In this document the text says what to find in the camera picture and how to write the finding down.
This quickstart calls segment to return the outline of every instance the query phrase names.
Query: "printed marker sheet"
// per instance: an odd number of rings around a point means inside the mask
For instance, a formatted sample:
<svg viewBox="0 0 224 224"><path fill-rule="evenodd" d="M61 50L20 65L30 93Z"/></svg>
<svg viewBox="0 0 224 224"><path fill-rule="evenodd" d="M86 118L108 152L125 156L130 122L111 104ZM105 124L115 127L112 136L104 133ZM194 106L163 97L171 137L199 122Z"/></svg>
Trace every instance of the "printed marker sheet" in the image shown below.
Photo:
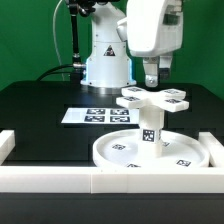
<svg viewBox="0 0 224 224"><path fill-rule="evenodd" d="M138 124L138 121L138 109L68 108L61 123Z"/></svg>

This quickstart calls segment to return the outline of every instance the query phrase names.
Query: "black tabletop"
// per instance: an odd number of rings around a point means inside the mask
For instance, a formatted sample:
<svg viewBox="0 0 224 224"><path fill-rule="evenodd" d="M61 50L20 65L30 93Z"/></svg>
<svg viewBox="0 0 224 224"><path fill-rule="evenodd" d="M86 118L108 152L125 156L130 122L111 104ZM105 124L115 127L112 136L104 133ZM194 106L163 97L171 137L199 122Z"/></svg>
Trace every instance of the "black tabletop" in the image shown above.
<svg viewBox="0 0 224 224"><path fill-rule="evenodd" d="M161 84L187 92L190 108L165 115L164 129L193 138L210 131L224 144L224 102L200 85ZM15 130L7 165L94 166L100 136L137 125L61 124L69 107L116 108L69 82L16 82L0 92L0 129ZM222 194L0 194L2 223L222 223Z"/></svg>

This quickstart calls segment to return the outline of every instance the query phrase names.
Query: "robotic manipulator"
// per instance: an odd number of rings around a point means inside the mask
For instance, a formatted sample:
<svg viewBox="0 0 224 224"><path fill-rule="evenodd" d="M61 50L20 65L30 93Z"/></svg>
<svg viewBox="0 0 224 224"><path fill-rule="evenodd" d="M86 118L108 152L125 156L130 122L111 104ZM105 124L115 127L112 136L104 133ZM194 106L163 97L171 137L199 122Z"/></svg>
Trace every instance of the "robotic manipulator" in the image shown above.
<svg viewBox="0 0 224 224"><path fill-rule="evenodd" d="M92 54L74 63L84 70L81 84L102 92L135 85L127 43L132 56L143 58L146 86L156 87L169 78L172 52L182 44L183 0L128 0L126 15L111 3L118 1L66 0L73 16L92 16Z"/></svg>

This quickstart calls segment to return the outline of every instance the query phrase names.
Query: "green background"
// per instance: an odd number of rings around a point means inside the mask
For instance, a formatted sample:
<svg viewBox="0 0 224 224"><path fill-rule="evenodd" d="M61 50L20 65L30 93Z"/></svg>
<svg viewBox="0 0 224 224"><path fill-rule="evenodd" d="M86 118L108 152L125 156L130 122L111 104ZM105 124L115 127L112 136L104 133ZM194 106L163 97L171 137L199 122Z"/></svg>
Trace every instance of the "green background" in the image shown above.
<svg viewBox="0 0 224 224"><path fill-rule="evenodd" d="M35 80L58 66L52 34L58 1L0 0L0 89L15 81ZM121 0L115 5L125 10L126 2ZM224 99L223 9L221 0L185 0L183 47L174 54L168 82L201 84ZM85 60L91 53L90 18L78 17L78 21L80 53ZM71 63L70 25L70 15L63 3L57 17L57 40L63 64ZM133 60L135 78L143 81L141 60Z"/></svg>

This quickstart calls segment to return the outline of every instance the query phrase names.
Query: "black and white pattern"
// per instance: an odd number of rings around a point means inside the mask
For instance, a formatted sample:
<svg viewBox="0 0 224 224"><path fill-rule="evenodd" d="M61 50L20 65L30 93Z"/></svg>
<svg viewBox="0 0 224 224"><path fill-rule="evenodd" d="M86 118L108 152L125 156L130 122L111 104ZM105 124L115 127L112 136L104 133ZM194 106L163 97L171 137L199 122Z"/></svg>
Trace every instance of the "black and white pattern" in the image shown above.
<svg viewBox="0 0 224 224"><path fill-rule="evenodd" d="M120 144L115 144L112 146L113 149L117 149L117 150L123 150L126 148L126 146L124 145L120 145Z"/></svg>
<svg viewBox="0 0 224 224"><path fill-rule="evenodd" d="M104 122L104 116L85 116L85 122Z"/></svg>
<svg viewBox="0 0 224 224"><path fill-rule="evenodd" d="M117 123L130 123L130 117L128 116L111 116L110 117L110 122L111 123L114 123L114 122L117 122Z"/></svg>
<svg viewBox="0 0 224 224"><path fill-rule="evenodd" d="M179 161L177 162L177 165L180 165L180 166L186 166L186 167L190 166L190 164L191 164L191 162L186 161L186 160L179 160Z"/></svg>
<svg viewBox="0 0 224 224"><path fill-rule="evenodd" d="M128 90L129 91L132 91L132 92L140 92L140 91L143 91L142 89L137 88L137 87L128 88Z"/></svg>
<svg viewBox="0 0 224 224"><path fill-rule="evenodd" d="M95 115L101 115L101 114L105 114L106 110L105 109L94 109L94 108L90 108L87 110L87 114L95 114Z"/></svg>
<svg viewBox="0 0 224 224"><path fill-rule="evenodd" d="M141 167L141 166L138 166L138 165L135 165L135 164L128 164L127 167L136 168L136 167Z"/></svg>
<svg viewBox="0 0 224 224"><path fill-rule="evenodd" d="M143 141L154 142L155 141L155 131L143 130Z"/></svg>
<svg viewBox="0 0 224 224"><path fill-rule="evenodd" d="M136 97L133 97L133 96L128 96L128 97L124 97L125 100L128 100L128 101L138 101L140 99L136 98Z"/></svg>
<svg viewBox="0 0 224 224"><path fill-rule="evenodd" d="M174 90L174 89L167 89L167 90L164 90L164 92L170 93L170 94L177 94L177 93L179 93L179 91Z"/></svg>
<svg viewBox="0 0 224 224"><path fill-rule="evenodd" d="M112 109L110 110L111 115L129 115L129 111L127 109Z"/></svg>
<svg viewBox="0 0 224 224"><path fill-rule="evenodd" d="M175 100L175 99L170 99L170 100L165 100L168 103L172 103L172 104L176 104L176 103L180 103L180 100Z"/></svg>
<svg viewBox="0 0 224 224"><path fill-rule="evenodd" d="M167 146L169 146L169 145L170 145L169 142L163 142L163 146L164 146L164 147L167 147Z"/></svg>

